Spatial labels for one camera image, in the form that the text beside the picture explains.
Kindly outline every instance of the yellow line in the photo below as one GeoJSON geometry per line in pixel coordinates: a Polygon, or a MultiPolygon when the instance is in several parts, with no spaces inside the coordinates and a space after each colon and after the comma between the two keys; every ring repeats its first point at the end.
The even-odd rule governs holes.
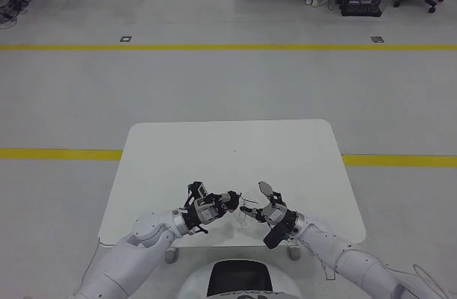
{"type": "Polygon", "coordinates": [[[121,156],[117,149],[0,149],[5,159],[119,161],[121,156]]]}
{"type": "Polygon", "coordinates": [[[308,51],[308,50],[383,50],[383,51],[457,51],[457,44],[168,44],[168,45],[0,45],[0,51],[308,51]]]}
{"type": "Polygon", "coordinates": [[[456,167],[457,155],[343,155],[346,166],[456,167]]]}
{"type": "MultiPolygon", "coordinates": [[[[119,149],[0,148],[0,159],[119,161],[119,149]]],[[[457,155],[343,155],[346,166],[456,167],[457,155]]]]}

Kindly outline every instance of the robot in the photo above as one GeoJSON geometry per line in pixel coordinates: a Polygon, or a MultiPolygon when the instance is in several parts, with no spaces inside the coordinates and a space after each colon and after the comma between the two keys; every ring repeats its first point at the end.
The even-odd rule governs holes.
{"type": "MultiPolygon", "coordinates": [[[[439,298],[429,285],[397,278],[376,257],[357,244],[330,232],[325,224],[291,211],[266,182],[260,191],[269,203],[262,209],[240,210],[270,232],[264,243],[270,249],[283,240],[297,240],[315,256],[323,269],[331,269],[376,299],[439,298]]],[[[240,195],[234,191],[208,194],[201,182],[188,186],[184,207],[166,214],[147,213],[135,221],[130,234],[102,257],[73,299],[126,299],[136,292],[177,238],[208,233],[201,227],[237,209],[240,195]]],[[[200,268],[181,287],[182,298],[300,299],[288,275],[252,260],[224,260],[200,268]]]]}

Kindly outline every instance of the floor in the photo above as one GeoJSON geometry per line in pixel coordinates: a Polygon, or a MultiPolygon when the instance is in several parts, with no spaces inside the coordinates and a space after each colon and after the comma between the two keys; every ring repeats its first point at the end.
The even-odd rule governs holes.
{"type": "MultiPolygon", "coordinates": [[[[438,7],[370,19],[300,0],[45,0],[0,44],[457,44],[457,0],[438,7]]],[[[0,51],[0,147],[120,150],[135,123],[299,118],[328,120],[343,154],[457,155],[457,51],[0,51]]],[[[0,159],[0,299],[75,291],[117,165],[0,159]]],[[[457,292],[457,168],[347,171],[361,245],[457,292]]],[[[306,298],[367,297],[307,254],[256,247],[185,248],[134,298],[173,298],[200,265],[237,257],[281,268],[306,298]]]]}

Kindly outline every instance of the table top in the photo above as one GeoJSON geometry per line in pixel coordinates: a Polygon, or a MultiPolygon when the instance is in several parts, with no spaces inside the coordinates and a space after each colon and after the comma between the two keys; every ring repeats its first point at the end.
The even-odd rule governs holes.
{"type": "MultiPolygon", "coordinates": [[[[187,185],[209,193],[236,191],[268,204],[265,181],[287,207],[326,223],[361,243],[366,230],[332,127],[325,120],[250,120],[205,123],[140,123],[131,128],[99,230],[102,243],[127,235],[146,212],[184,205],[187,185]]],[[[185,236],[176,247],[264,246],[269,229],[239,210],[205,226],[209,234],[185,236]]]]}

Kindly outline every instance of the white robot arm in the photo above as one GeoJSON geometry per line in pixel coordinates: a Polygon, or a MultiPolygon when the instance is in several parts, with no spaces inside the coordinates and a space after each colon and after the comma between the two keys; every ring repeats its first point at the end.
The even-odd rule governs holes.
{"type": "Polygon", "coordinates": [[[270,225],[271,230],[264,239],[268,248],[275,248],[284,239],[298,239],[324,268],[331,268],[375,299],[439,298],[425,283],[398,279],[357,244],[330,232],[324,224],[289,210],[281,194],[273,192],[266,182],[259,182],[259,187],[270,204],[263,209],[241,206],[240,210],[258,222],[270,225]]]}
{"type": "Polygon", "coordinates": [[[102,257],[73,298],[128,298],[147,279],[174,240],[208,233],[200,225],[233,212],[238,203],[239,195],[233,191],[207,194],[201,182],[190,184],[184,208],[162,215],[148,213],[137,219],[132,232],[102,257]]]}

